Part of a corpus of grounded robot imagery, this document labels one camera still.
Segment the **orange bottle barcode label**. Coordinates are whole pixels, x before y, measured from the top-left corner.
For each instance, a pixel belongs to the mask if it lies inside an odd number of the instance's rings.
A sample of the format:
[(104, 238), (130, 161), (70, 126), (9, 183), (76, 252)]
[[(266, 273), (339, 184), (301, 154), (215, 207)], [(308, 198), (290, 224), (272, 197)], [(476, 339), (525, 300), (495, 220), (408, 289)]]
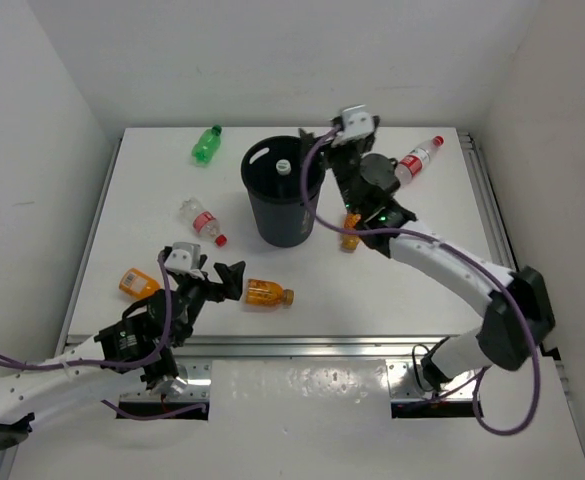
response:
[(130, 268), (121, 277), (118, 288), (136, 300), (144, 300), (154, 295), (161, 286), (149, 275), (136, 268)]

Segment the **clear bottle red label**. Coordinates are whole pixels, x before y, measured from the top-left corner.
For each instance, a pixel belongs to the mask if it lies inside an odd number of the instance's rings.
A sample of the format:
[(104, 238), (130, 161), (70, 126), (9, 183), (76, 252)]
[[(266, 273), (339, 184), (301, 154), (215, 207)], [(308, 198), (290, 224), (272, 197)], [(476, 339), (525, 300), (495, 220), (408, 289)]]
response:
[(395, 168), (395, 174), (400, 185), (408, 185), (426, 169), (443, 144), (444, 138), (437, 135), (432, 139), (420, 143), (404, 156)]
[(227, 243), (218, 219), (196, 198), (185, 200), (180, 207), (181, 216), (201, 237), (213, 242), (217, 247)]

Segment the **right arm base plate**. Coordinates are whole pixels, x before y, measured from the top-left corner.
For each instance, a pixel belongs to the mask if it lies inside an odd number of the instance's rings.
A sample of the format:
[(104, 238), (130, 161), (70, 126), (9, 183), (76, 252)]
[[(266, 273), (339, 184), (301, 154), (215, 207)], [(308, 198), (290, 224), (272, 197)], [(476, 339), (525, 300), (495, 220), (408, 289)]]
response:
[(393, 419), (471, 418), (475, 371), (469, 371), (433, 390), (429, 384), (416, 380), (414, 367), (419, 358), (403, 357), (386, 360), (387, 383)]

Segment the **white cap bottle in bin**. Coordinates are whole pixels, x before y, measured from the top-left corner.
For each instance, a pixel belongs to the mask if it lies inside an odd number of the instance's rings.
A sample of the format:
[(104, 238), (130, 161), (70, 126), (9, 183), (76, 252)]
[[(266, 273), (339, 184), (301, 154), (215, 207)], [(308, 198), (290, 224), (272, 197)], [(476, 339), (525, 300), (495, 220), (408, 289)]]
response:
[(290, 175), (292, 166), (289, 160), (280, 159), (276, 162), (276, 195), (280, 199), (285, 199), (289, 194)]

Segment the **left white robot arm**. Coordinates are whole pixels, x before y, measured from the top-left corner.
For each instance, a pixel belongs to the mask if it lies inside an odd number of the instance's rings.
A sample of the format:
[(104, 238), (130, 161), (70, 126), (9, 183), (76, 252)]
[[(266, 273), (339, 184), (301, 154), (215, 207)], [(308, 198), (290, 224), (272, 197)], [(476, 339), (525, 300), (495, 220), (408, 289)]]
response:
[(178, 377), (174, 349), (192, 336), (206, 303), (241, 298), (246, 264), (216, 263), (219, 279), (212, 281), (201, 269), (203, 259), (192, 270), (170, 270), (174, 252), (167, 247), (158, 255), (163, 287), (83, 343), (35, 364), (0, 355), (0, 365), (13, 371), (0, 377), (0, 451), (23, 442), (36, 426), (65, 410), (153, 390)]

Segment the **small orange bottle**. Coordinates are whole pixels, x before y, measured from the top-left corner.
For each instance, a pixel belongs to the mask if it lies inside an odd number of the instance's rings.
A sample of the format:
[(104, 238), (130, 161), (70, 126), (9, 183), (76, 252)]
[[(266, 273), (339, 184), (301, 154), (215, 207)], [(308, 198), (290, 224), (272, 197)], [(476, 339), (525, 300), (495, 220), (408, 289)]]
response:
[[(356, 224), (360, 220), (359, 214), (348, 213), (345, 217), (343, 229), (355, 230)], [(354, 252), (360, 239), (356, 235), (342, 234), (341, 235), (341, 249), (346, 252)]]

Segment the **aluminium frame rail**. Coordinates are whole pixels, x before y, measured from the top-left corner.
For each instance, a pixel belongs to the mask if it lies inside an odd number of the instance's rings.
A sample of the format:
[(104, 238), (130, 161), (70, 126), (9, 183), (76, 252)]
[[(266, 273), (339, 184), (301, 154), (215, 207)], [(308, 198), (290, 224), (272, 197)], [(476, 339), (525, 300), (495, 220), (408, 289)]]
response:
[(56, 418), (0, 457), (0, 479), (582, 479), (585, 460), (560, 376), (541, 361), (542, 393), (524, 432), (498, 437), (471, 418), (395, 419), (376, 360), (399, 337), (461, 334), (479, 316), (445, 287), (366, 248), (342, 252), (316, 227), (291, 249), (258, 235), (240, 178), (244, 153), (273, 127), (228, 128), (206, 168), (188, 158), (196, 128), (130, 128), (112, 170), (63, 336), (80, 339), (124, 308), (128, 267), (154, 273), (164, 245), (189, 240), (181, 202), (196, 196), (228, 236), (212, 261), (296, 293), (270, 311), (212, 304), (191, 349), (213, 357), (205, 421), (119, 419), (92, 404)]

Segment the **orange bottle brown cap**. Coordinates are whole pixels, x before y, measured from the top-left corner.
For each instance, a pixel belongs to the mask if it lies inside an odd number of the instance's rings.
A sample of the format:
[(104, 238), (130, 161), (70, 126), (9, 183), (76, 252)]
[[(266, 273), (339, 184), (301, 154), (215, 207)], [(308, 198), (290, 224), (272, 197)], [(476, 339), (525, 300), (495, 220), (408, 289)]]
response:
[(248, 279), (244, 296), (244, 303), (259, 307), (290, 307), (295, 299), (291, 289), (283, 288), (276, 282)]

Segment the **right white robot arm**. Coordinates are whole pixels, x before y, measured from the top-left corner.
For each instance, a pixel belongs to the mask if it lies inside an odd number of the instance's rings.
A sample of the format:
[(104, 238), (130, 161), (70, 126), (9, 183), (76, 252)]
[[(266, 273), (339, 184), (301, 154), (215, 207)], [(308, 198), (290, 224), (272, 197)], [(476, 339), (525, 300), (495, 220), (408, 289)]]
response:
[(477, 328), (444, 339), (422, 359), (419, 373), (429, 387), (438, 390), (467, 371), (517, 371), (526, 361), (536, 363), (539, 345), (555, 327), (542, 274), (483, 260), (445, 241), (401, 206), (394, 197), (401, 186), (397, 162), (371, 152), (379, 123), (379, 117), (362, 112), (335, 118), (320, 137), (299, 132), (303, 202), (310, 201), (310, 168), (331, 171), (346, 209), (360, 217), (350, 234), (425, 274), (480, 316)]

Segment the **green plastic bottle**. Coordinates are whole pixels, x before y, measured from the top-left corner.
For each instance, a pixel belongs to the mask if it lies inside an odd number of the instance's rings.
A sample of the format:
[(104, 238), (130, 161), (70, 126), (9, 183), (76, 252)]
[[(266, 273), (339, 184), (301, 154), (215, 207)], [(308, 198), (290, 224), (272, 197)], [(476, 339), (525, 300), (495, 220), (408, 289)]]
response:
[(221, 134), (220, 125), (213, 125), (202, 133), (191, 151), (196, 165), (207, 166), (212, 161), (221, 145)]

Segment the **black plastic waste bin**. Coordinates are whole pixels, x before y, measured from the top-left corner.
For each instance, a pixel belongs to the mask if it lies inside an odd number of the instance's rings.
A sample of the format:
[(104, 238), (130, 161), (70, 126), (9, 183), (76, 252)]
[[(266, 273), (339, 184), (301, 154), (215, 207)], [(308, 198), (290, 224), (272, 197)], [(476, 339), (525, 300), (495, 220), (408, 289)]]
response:
[[(302, 244), (312, 233), (314, 220), (301, 196), (300, 139), (293, 136), (266, 138), (246, 152), (241, 162), (241, 178), (260, 236), (280, 248)], [(292, 166), (289, 194), (276, 195), (276, 162), (287, 159)]]

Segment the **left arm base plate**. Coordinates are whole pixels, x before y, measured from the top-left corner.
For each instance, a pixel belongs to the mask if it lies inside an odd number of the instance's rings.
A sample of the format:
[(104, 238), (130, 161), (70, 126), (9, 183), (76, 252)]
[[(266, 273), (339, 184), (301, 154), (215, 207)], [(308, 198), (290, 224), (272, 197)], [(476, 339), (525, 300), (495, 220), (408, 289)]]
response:
[(207, 421), (212, 362), (181, 359), (177, 367), (176, 379), (164, 379), (152, 390), (121, 395), (118, 407), (126, 414), (139, 417), (170, 414), (170, 420)]

